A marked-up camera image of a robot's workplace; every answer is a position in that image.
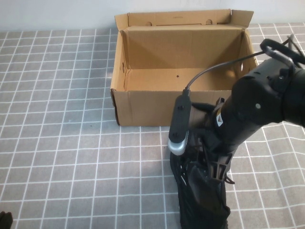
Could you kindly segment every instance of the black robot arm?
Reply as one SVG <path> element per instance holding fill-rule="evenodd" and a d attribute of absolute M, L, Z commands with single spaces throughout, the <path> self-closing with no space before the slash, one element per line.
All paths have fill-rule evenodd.
<path fill-rule="evenodd" d="M 272 122 L 305 126 L 305 70 L 299 68 L 305 57 L 269 39 L 261 48 L 271 58 L 239 79 L 226 101 L 192 103 L 190 84 L 176 100 L 168 146 L 183 229 L 227 227 L 224 183 L 233 183 L 226 174 L 244 140 Z"/>

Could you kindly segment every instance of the open cardboard box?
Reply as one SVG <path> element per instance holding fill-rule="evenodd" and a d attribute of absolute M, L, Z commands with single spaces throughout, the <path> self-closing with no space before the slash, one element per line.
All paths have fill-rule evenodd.
<path fill-rule="evenodd" d="M 119 125 L 170 125 L 175 99 L 200 71 L 254 53 L 253 12 L 208 10 L 128 13 L 119 29 L 111 95 Z M 193 102 L 227 98 L 255 58 L 206 73 L 191 86 Z"/>

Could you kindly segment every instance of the grid pattern mat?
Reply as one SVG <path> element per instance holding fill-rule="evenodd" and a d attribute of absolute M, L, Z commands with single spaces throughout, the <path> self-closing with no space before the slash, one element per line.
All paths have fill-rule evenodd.
<path fill-rule="evenodd" d="M 263 38 L 303 23 L 252 24 Z M 18 229 L 179 229 L 168 127 L 119 127 L 116 29 L 0 32 L 0 210 Z M 266 56 L 259 56 L 261 62 Z M 305 229 L 305 131 L 272 124 L 232 160 L 230 229 Z"/>

